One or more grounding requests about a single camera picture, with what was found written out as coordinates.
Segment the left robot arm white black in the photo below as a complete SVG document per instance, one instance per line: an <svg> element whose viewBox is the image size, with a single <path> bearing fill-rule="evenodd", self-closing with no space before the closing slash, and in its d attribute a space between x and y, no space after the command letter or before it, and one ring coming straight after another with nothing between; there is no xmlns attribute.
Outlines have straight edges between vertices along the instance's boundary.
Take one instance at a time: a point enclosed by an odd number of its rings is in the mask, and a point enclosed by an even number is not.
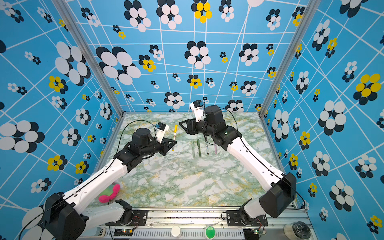
<svg viewBox="0 0 384 240"><path fill-rule="evenodd" d="M42 223L57 240L76 240L85 230L105 223L128 225L132 222L132 206L123 200L88 210L88 205L107 187L131 172L144 159L156 153L166 156L176 140L158 140L146 128L137 129L131 142L114 155L102 169L82 184L63 194L53 194L45 202Z"/></svg>

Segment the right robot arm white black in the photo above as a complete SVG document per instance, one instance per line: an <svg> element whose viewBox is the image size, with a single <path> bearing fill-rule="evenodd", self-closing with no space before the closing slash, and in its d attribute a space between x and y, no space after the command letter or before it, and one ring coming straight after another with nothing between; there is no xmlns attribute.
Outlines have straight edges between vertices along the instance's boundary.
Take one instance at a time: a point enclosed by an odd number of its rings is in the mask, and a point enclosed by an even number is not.
<svg viewBox="0 0 384 240"><path fill-rule="evenodd" d="M211 137L217 146L239 160L265 190L264 195L240 207L242 222L250 226L262 215L277 218L296 199L296 178L272 166L251 147L237 128L228 126L220 107L205 108L203 102L197 100L190 104L190 108L195 116L180 122L184 131L189 135Z"/></svg>

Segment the light green pen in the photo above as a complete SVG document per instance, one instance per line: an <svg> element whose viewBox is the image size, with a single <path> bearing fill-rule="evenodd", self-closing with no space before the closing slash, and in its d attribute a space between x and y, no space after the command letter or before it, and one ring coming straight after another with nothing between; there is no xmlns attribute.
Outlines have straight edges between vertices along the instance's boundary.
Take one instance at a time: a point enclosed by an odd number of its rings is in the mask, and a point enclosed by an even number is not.
<svg viewBox="0 0 384 240"><path fill-rule="evenodd" d="M192 156L193 156L193 158L195 158L196 157L196 155L195 155L195 142L194 141L191 141L192 143Z"/></svg>

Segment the dark green pen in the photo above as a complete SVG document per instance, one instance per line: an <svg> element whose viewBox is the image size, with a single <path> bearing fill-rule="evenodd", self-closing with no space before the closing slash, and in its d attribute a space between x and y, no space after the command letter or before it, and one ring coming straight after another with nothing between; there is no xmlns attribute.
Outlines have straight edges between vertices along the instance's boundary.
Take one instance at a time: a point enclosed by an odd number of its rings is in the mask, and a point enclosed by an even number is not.
<svg viewBox="0 0 384 240"><path fill-rule="evenodd" d="M197 146L198 146L198 154L199 154L199 158L202 157L202 154L201 154L201 145L200 145L200 140L197 139Z"/></svg>

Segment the white marker pen yellow end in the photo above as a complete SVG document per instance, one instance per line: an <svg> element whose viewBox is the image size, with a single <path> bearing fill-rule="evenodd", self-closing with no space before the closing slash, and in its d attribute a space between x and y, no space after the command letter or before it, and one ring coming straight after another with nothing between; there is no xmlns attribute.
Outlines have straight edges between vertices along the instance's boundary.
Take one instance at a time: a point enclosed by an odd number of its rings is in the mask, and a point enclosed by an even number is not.
<svg viewBox="0 0 384 240"><path fill-rule="evenodd" d="M175 143L177 142L176 141L177 131L178 131L178 125L175 125L174 136L173 136L173 140L174 140ZM175 146L176 146L176 144L172 147L172 151L173 152L175 151Z"/></svg>

